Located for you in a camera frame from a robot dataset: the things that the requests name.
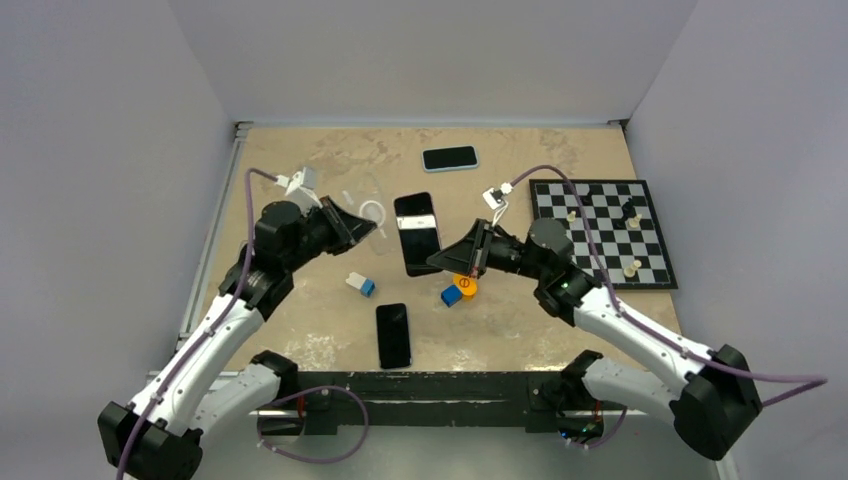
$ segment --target white wall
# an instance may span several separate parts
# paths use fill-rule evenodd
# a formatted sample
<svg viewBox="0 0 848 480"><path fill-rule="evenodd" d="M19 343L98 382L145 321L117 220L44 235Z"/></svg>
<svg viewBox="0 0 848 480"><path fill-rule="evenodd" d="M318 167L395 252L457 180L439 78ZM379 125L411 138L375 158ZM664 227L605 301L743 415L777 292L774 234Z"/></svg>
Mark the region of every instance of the white wall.
<svg viewBox="0 0 848 480"><path fill-rule="evenodd" d="M831 378L742 437L744 479L848 471L846 18L844 0L700 1L629 126L684 331Z"/></svg>
<svg viewBox="0 0 848 480"><path fill-rule="evenodd" d="M236 119L629 118L696 0L171 0Z"/></svg>
<svg viewBox="0 0 848 480"><path fill-rule="evenodd" d="M165 0L0 7L0 478L109 478L174 346L232 124Z"/></svg>

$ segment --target chess pawn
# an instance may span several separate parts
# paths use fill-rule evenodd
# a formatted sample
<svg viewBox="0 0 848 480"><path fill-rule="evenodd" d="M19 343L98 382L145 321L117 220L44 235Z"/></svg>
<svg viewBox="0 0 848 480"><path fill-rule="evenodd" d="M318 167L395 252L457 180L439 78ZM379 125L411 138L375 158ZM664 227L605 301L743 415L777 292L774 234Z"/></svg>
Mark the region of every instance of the chess pawn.
<svg viewBox="0 0 848 480"><path fill-rule="evenodd" d="M634 260L629 266L624 269L624 276L627 278L632 278L636 275L636 270L642 267L642 262L639 260Z"/></svg>
<svg viewBox="0 0 848 480"><path fill-rule="evenodd" d="M635 217L631 217L630 220L627 221L627 225L630 228L639 228L639 222L642 220L642 214L637 213Z"/></svg>

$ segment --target black and white chessboard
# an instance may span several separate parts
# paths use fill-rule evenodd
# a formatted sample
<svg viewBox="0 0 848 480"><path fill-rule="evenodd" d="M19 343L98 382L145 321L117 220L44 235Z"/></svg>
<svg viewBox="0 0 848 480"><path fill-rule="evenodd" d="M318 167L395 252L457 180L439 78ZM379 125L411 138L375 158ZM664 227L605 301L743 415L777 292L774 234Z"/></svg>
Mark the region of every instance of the black and white chessboard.
<svg viewBox="0 0 848 480"><path fill-rule="evenodd" d="M622 289L677 288L647 183L643 180L572 180L572 183L583 200L592 238L613 285ZM533 218L561 219L570 230L575 263L601 278L598 265L589 253L579 212L576 221L566 220L569 212L577 211L577 201L567 192L565 184L557 180L530 180ZM628 199L633 200L636 213L642 215L639 228L620 222L621 206ZM641 261L642 267L633 277L625 277L624 269L634 260Z"/></svg>

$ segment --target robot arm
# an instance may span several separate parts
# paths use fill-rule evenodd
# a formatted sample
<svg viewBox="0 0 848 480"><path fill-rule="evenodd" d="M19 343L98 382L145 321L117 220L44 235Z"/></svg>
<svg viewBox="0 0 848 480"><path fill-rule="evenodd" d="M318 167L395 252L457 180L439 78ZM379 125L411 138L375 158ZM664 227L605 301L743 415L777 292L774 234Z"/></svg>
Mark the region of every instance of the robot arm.
<svg viewBox="0 0 848 480"><path fill-rule="evenodd" d="M573 251L566 227L557 220L534 221L521 242L502 227L477 219L462 240L432 255L427 263L462 275L481 276L494 268L536 280L533 296L549 315L612 343L649 370L619 366L587 351L563 371L562 385L549 394L565 391L638 408L670 421L701 455L722 458L762 410L753 380L704 366L623 319L611 304L609 290L571 261ZM733 347L713 351L618 303L683 352L749 370Z"/></svg>
<svg viewBox="0 0 848 480"><path fill-rule="evenodd" d="M300 390L297 366L273 352L263 352L223 388L207 394L236 350L292 291L295 271L322 253L347 252L377 227L370 220L345 212L329 197L317 199L303 210L289 201L267 205L254 228L250 269L239 297L234 299L233 295L250 253L247 247L186 343L200 341L199 347L180 349L129 404L111 402L101 412L98 427L112 465L118 465L130 432L144 416L151 398L156 404L135 438L127 473L139 479L190 478L200 463L201 446L220 435L231 420ZM232 308L213 332L213 322L230 303ZM159 382L174 369L179 373L158 395Z"/></svg>

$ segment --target blue cube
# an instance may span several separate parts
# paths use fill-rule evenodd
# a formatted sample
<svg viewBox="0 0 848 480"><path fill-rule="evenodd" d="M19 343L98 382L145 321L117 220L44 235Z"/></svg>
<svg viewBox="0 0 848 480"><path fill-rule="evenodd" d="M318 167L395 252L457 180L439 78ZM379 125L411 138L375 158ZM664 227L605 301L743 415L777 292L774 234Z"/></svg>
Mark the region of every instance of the blue cube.
<svg viewBox="0 0 848 480"><path fill-rule="evenodd" d="M442 292L442 301L448 307L454 306L461 298L462 292L459 291L459 287L456 285L451 285Z"/></svg>
<svg viewBox="0 0 848 480"><path fill-rule="evenodd" d="M365 295L366 297L370 297L371 294L374 293L375 287L376 285L374 285L373 280L366 279L365 282L363 282L362 286L359 288L359 293Z"/></svg>

